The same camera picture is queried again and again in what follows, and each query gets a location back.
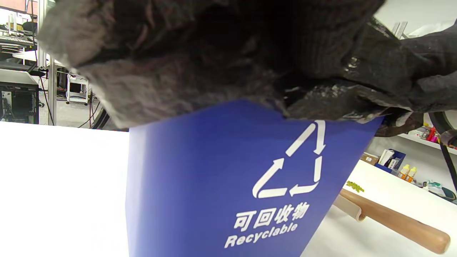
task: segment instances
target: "wooden handle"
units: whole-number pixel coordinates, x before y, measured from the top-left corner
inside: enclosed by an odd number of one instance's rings
[[[370,217],[434,253],[445,253],[451,243],[450,236],[441,230],[418,222],[415,219],[363,198],[353,192],[349,192],[346,189],[343,189],[340,195],[360,206],[363,215]]]

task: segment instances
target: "white arrow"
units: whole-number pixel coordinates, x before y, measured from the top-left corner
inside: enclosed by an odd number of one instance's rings
[[[290,189],[290,191],[289,191],[290,196],[294,196],[295,194],[299,194],[299,193],[309,193],[309,192],[313,191],[317,187],[318,184],[319,184],[319,182],[316,182],[312,186],[303,186],[303,187],[299,187],[297,184]]]
[[[314,161],[314,182],[319,182],[321,168],[322,168],[322,156],[319,156]]]
[[[257,193],[262,189],[262,187],[270,180],[270,178],[284,165],[284,158],[277,159],[273,161],[273,165],[263,174],[263,176],[257,181],[257,183],[252,188],[252,195],[257,198]],[[259,198],[268,198],[286,195],[287,188],[275,188],[275,189],[264,189],[260,191]]]
[[[322,153],[322,150],[324,150],[325,145],[324,145],[324,137],[325,137],[325,121],[323,120],[316,120],[317,123],[317,141],[316,141],[316,150],[314,152],[318,155]]]
[[[316,182],[316,183],[312,186],[303,186],[303,187],[299,187],[297,184],[290,189],[290,191],[289,191],[290,196],[294,196],[295,194],[298,194],[298,193],[309,193],[309,192],[313,191],[319,184],[321,168],[322,168],[322,156],[319,156],[314,161],[314,182]]]
[[[292,156],[297,149],[303,145],[303,143],[308,139],[308,137],[314,132],[316,129],[316,125],[314,123],[310,124],[305,131],[295,140],[295,142],[292,143],[292,145],[289,147],[289,149],[286,150],[287,156]]]

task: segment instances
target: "white table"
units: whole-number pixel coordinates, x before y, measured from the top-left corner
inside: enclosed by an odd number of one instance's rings
[[[6,135],[0,147],[0,256],[128,257],[128,133],[3,122],[0,131]],[[83,136],[94,147],[65,149],[60,134]],[[60,149],[93,155],[80,169],[58,158]],[[443,256],[457,256],[456,205],[363,161],[349,180],[365,190],[360,195],[448,233],[451,246]],[[369,218],[357,223],[335,207],[302,254],[367,256],[437,255]]]
[[[29,60],[29,61],[37,61],[36,51],[26,51],[26,52],[16,53],[16,54],[13,54],[13,57],[19,58],[19,59],[24,59],[24,60]],[[49,60],[50,60],[49,54],[46,55],[46,59],[47,59],[46,63],[47,63],[47,65],[49,65]],[[54,60],[54,63],[59,67],[65,67],[62,63],[60,63],[57,60]]]
[[[457,205],[443,200],[381,169],[359,161],[349,181],[367,199],[403,213],[449,234],[451,245],[441,256],[457,256]],[[309,242],[302,257],[436,257],[438,255],[366,218],[357,223],[332,207]]]

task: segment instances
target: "blue box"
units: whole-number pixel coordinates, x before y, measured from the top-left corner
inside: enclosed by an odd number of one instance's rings
[[[236,101],[130,129],[130,257],[299,257],[381,119]]]

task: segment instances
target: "wall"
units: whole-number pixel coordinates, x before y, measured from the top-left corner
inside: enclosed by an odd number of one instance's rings
[[[375,17],[388,28],[407,21],[405,34],[423,25],[457,19],[456,0],[387,0]]]

